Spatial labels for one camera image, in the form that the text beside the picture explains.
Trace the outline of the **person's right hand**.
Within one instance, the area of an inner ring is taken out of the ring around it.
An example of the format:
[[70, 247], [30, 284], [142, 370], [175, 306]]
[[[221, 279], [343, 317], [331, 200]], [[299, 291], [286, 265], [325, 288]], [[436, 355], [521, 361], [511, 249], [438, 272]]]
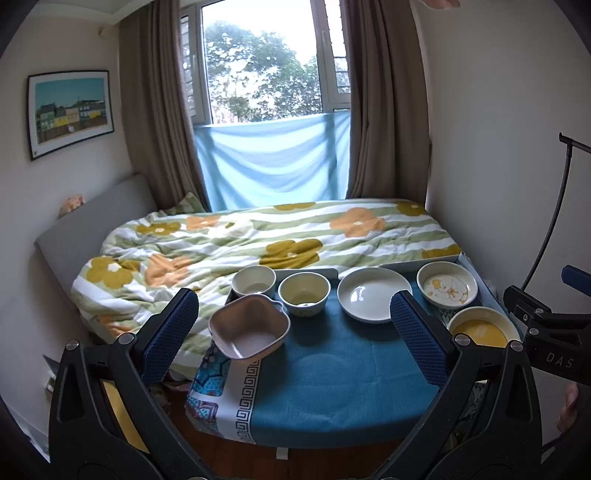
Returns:
[[558, 431], [563, 434], [570, 429], [578, 415], [576, 402], [579, 397], [579, 388], [577, 383], [571, 383], [565, 390], [564, 404], [560, 411], [559, 417], [556, 422]]

